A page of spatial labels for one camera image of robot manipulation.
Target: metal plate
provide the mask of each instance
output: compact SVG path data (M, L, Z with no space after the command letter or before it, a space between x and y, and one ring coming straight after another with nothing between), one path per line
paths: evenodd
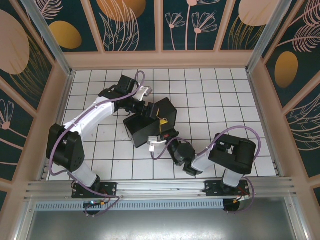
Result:
M101 193L103 193L103 190L108 195L115 196L117 193L117 183L116 182L101 182ZM103 196L99 196L96 194L93 194L87 190L85 190L82 186L75 183L73 185L72 190L72 196L73 199L104 199Z
M240 180L238 188L235 191L229 193L225 193L221 188L221 180L205 181L204 185L205 190L203 190L203 192L207 197L241 196L243 195L243 192L239 188L241 188L248 195L250 194L247 180Z

